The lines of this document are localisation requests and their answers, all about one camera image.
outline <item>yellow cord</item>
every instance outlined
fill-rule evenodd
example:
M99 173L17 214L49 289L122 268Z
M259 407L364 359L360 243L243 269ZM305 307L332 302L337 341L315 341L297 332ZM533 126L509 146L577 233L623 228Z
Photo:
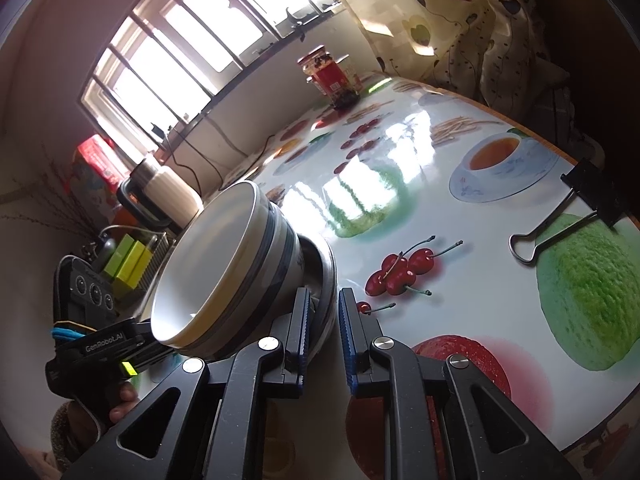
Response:
M53 324L53 326L60 325L60 324L65 324L65 323L69 323L69 324L72 324L72 325L75 325L75 326L79 326L80 328L85 328L85 329L87 329L87 330L91 330L91 332L97 332L97 330L96 330L95 328L91 328L90 326L87 326L87 325L81 325L80 323L76 323L75 321L69 321L69 320L66 320L66 321L56 321L56 322Z

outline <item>blue stripe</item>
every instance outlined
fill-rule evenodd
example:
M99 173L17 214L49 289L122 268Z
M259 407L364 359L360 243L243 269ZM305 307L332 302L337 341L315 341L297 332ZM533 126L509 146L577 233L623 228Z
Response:
M267 259L267 254L269 253L269 248L271 247L271 242L273 241L273 234L276 230L276 211L274 210L271 202L269 202L269 213L267 216L267 225L264 229L264 234L262 235L262 240L260 242L260 246L258 247L258 251L255 255L254 262L249 267L249 271L247 272L244 280L240 283L240 287L236 290L236 293L229 301L229 304L226 306L222 314L215 320L215 322L207 329L207 331L202 334L199 338L196 339L190 345L184 347L185 350L191 350L196 348L197 346L204 343L211 335L223 325L226 320L231 316L233 311L238 307L241 303L244 296L249 291L251 287L255 275L260 271L262 264Z
M271 285L268 286L265 291L260 303L253 311L249 319L246 320L246 323L242 326L242 328L238 331L238 333L231 338L231 340L225 344L218 352L216 352L216 359L220 359L223 357L232 354L233 352L238 350L238 347L247 339L258 325L262 322L264 317L267 315L269 309L273 305L273 300L276 299L280 289L282 288L282 283L284 279L287 277L287 272L289 272L289 264L291 262L291 257L293 256L293 247L295 246L296 234L293 232L291 226L287 223L287 238L284 243L284 250L282 251L282 256L280 257L280 262L278 263L278 269L271 280Z

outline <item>curtain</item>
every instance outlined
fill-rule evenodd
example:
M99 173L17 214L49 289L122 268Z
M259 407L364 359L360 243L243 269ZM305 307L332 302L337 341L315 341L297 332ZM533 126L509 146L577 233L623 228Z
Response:
M568 73L548 61L534 0L342 0L384 72L515 120Z

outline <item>tea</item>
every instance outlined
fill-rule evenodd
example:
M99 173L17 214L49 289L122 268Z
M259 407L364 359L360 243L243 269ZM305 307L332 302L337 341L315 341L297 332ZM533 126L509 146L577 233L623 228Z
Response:
M518 147L520 141L514 137L496 139L480 148L469 161L470 170L484 170L500 164Z

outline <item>striped bowl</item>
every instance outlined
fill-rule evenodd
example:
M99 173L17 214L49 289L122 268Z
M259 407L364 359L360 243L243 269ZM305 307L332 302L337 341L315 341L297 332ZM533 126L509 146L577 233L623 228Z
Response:
M151 328L181 354L213 360L269 333L302 284L300 241L253 182L233 184L191 223L156 291Z

